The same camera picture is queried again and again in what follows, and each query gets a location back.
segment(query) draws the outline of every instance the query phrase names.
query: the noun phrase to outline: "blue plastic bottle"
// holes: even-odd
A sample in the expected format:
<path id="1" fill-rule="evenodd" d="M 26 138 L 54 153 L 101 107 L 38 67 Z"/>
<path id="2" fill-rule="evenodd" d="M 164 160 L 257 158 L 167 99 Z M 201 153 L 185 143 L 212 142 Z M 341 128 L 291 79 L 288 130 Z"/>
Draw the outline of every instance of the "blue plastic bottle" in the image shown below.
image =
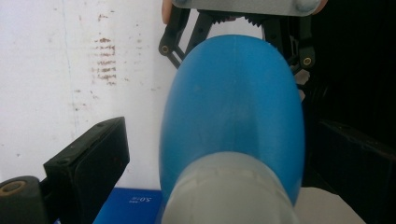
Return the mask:
<path id="1" fill-rule="evenodd" d="M 164 201 L 189 164 L 219 152 L 263 162 L 295 203 L 304 167 L 300 97 L 283 57 L 258 38 L 208 39 L 179 67 L 163 117 Z"/>

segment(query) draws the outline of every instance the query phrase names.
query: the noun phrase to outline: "metal bolt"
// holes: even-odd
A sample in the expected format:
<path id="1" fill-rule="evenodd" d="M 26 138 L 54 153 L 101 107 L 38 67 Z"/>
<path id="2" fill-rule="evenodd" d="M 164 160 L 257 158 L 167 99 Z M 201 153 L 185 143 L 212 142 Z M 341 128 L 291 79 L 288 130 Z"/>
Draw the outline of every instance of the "metal bolt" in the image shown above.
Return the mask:
<path id="1" fill-rule="evenodd" d="M 16 180 L 8 183 L 0 188 L 0 196 L 8 196 L 17 193 L 21 191 L 25 185 L 26 182 L 22 180 Z"/>
<path id="2" fill-rule="evenodd" d="M 166 45 L 164 45 L 162 48 L 161 48 L 161 50 L 163 51 L 163 53 L 168 53 L 169 52 L 169 48 L 168 48 L 168 46 L 166 46 Z"/>
<path id="3" fill-rule="evenodd" d="M 312 59 L 311 59 L 311 58 L 305 58 L 305 59 L 303 60 L 303 64 L 306 65 L 306 66 L 308 66 L 308 65 L 311 64 L 311 63 L 312 63 Z"/>

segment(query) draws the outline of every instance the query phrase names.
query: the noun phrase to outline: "blue box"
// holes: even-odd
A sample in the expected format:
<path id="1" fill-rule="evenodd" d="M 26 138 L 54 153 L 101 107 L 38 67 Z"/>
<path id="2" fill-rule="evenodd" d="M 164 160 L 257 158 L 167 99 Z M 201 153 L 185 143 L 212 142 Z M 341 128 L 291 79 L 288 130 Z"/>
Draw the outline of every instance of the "blue box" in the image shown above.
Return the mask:
<path id="1" fill-rule="evenodd" d="M 115 188 L 93 223 L 153 224 L 162 201 L 160 190 Z"/>

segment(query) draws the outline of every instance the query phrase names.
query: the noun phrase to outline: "gray plastic part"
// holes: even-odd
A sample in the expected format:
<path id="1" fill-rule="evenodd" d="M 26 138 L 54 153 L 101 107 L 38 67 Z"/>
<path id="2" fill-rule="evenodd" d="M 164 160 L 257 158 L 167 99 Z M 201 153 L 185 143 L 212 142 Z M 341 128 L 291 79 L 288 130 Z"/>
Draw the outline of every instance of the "gray plastic part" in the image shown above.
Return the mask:
<path id="1" fill-rule="evenodd" d="M 280 16 L 308 16 L 320 0 L 173 0 L 182 8 L 256 13 Z"/>
<path id="2" fill-rule="evenodd" d="M 246 154 L 206 155 L 183 171 L 162 224 L 299 224 L 276 174 Z"/>

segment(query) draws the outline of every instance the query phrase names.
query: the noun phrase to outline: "white wall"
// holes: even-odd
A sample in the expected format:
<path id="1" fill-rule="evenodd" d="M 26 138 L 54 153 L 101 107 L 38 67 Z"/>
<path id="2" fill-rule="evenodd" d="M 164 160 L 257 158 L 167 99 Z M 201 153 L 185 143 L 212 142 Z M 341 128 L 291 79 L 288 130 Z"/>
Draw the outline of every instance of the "white wall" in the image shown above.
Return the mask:
<path id="1" fill-rule="evenodd" d="M 117 186 L 158 189 L 176 72 L 157 50 L 163 30 L 161 0 L 0 0 L 0 182 L 43 179 L 44 162 L 95 123 L 124 116 L 131 162 Z M 211 35 L 221 34 L 261 31 L 238 20 L 216 25 Z"/>

